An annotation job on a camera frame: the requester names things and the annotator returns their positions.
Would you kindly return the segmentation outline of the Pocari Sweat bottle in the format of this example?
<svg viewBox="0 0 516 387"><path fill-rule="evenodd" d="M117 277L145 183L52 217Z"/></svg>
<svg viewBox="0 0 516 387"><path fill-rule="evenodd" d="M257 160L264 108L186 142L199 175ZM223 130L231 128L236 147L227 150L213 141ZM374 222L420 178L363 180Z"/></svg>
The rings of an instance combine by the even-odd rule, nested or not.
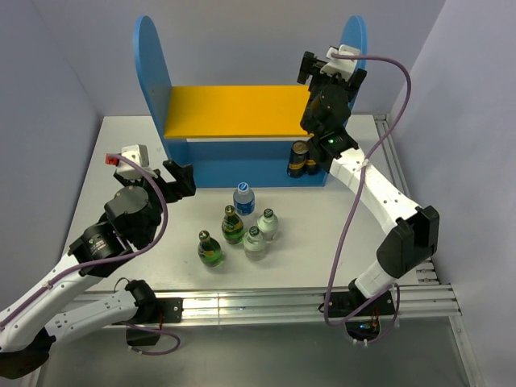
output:
<svg viewBox="0 0 516 387"><path fill-rule="evenodd" d="M255 194L247 182L240 182L233 193L233 206L242 216L248 216L255 209Z"/></svg>

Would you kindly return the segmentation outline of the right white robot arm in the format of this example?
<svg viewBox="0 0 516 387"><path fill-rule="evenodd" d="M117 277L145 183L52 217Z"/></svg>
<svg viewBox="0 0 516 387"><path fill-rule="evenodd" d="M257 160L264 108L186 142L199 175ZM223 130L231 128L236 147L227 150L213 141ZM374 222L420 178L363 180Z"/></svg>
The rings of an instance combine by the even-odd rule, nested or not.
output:
<svg viewBox="0 0 516 387"><path fill-rule="evenodd" d="M439 238L438 211L397 189L346 131L352 100L367 75L357 65L362 59L345 45L330 48L325 60L305 52L298 74L298 83L309 86L300 126L310 135L311 158L355 194L352 208L363 203L385 233L376 260L348 286L347 305L357 314L367 314L378 294L433 256Z"/></svg>

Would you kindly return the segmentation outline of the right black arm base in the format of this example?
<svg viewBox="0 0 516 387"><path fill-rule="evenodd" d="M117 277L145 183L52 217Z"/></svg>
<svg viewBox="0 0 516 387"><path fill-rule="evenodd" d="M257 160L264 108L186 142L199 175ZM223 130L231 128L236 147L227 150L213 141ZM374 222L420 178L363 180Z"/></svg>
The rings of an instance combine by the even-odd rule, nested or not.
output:
<svg viewBox="0 0 516 387"><path fill-rule="evenodd" d="M328 302L328 317L345 318L364 302L365 298L352 291L333 292ZM354 345L367 347L395 327L399 311L398 296L386 291L344 324L346 334Z"/></svg>

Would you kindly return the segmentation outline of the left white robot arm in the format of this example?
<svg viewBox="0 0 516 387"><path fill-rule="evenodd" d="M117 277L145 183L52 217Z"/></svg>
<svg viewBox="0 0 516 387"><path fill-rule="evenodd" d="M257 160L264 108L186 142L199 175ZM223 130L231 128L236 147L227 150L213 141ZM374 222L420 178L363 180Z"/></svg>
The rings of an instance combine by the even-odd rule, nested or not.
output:
<svg viewBox="0 0 516 387"><path fill-rule="evenodd" d="M65 307L126 262L154 248L168 225L167 205L196 192L194 168L163 163L173 176L145 170L121 154L106 163L127 166L134 178L115 173L122 188L104 206L101 218L69 245L57 265L17 302L1 313L1 376L19 379L43 365L52 351L92 331L115 324L137 329L160 312L156 295L143 280L75 310Z"/></svg>

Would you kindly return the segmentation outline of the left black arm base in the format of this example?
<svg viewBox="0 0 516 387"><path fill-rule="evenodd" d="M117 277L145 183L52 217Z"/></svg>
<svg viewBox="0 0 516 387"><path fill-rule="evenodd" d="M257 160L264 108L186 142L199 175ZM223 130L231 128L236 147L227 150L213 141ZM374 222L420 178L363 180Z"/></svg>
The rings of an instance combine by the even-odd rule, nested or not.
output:
<svg viewBox="0 0 516 387"><path fill-rule="evenodd" d="M135 315L128 320L132 325L156 324L158 331L164 331L165 323L181 321L183 300L172 298L170 301L159 300L155 292L144 280L129 280L121 277L114 285L113 292L121 281L127 283L123 287L135 299ZM131 350L144 350L145 347L154 347L160 340L160 334L142 331L126 326L126 342Z"/></svg>

